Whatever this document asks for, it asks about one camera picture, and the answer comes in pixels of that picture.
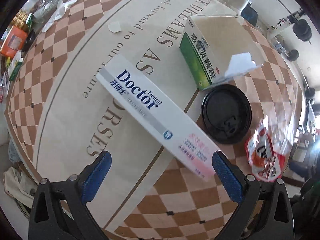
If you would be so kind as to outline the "small white paper scrap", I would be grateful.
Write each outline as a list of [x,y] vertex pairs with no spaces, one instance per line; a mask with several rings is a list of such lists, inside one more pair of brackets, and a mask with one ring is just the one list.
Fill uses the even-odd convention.
[[119,21],[111,22],[108,24],[108,29],[110,32],[116,34],[122,31]]

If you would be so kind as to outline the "white Doctor toothpaste box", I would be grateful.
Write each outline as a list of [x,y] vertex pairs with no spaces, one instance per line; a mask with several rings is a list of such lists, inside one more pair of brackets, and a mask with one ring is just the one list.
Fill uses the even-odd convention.
[[204,180],[215,174],[212,156],[218,146],[151,80],[117,55],[97,80],[164,148]]

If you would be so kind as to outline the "red white snack wrapper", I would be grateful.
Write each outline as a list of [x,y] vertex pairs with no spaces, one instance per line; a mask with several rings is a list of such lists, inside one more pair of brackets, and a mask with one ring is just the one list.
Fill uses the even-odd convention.
[[270,124],[266,115],[246,140],[245,150],[251,174],[257,180],[273,182],[285,170],[292,143],[277,125]]

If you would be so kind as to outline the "green white carton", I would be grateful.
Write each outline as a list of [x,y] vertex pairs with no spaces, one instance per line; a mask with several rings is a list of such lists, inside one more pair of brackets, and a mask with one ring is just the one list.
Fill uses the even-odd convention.
[[239,16],[189,16],[180,51],[200,91],[261,67],[265,62]]

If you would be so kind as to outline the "crumpled white tissue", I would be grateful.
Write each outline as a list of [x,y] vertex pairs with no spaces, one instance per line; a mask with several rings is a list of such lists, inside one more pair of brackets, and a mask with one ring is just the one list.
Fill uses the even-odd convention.
[[77,1],[78,0],[70,0],[67,2],[63,2],[63,0],[59,0],[56,11],[52,14],[48,22],[44,25],[41,32],[46,33],[48,29],[54,24],[54,22],[61,19],[65,15],[67,9],[74,5]]

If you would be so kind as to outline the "green white small box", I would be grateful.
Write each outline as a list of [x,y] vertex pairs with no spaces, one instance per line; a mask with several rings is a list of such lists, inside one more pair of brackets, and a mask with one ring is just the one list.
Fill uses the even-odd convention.
[[15,80],[22,64],[23,64],[22,52],[19,50],[15,54],[8,68],[9,81]]

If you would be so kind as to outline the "black plastic cup lid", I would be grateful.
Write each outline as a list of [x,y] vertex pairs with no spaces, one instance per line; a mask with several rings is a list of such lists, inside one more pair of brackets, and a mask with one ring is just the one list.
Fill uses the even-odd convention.
[[245,94],[233,85],[214,87],[201,106],[205,130],[216,142],[237,144],[244,139],[252,122],[252,109]]

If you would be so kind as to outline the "orange gift box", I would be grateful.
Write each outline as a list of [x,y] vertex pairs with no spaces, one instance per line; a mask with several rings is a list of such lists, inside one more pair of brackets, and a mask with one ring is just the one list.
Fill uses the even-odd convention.
[[27,36],[25,31],[13,25],[1,45],[1,54],[13,59],[15,54],[22,49]]

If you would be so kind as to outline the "barbell weight bench rack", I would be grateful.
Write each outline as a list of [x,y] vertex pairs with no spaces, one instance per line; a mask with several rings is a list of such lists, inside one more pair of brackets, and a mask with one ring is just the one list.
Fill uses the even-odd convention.
[[306,12],[303,8],[295,12],[291,12],[281,0],[278,1],[282,7],[289,13],[288,16],[280,18],[279,22],[272,26],[268,30],[267,39],[272,42],[273,47],[277,52],[284,54],[286,59],[290,62],[296,61],[299,58],[299,51],[296,49],[287,50],[285,46],[278,40],[280,33],[283,32],[286,28],[292,27],[293,33],[295,36],[302,42],[310,42],[312,38],[312,30],[310,25],[305,19],[302,19]]

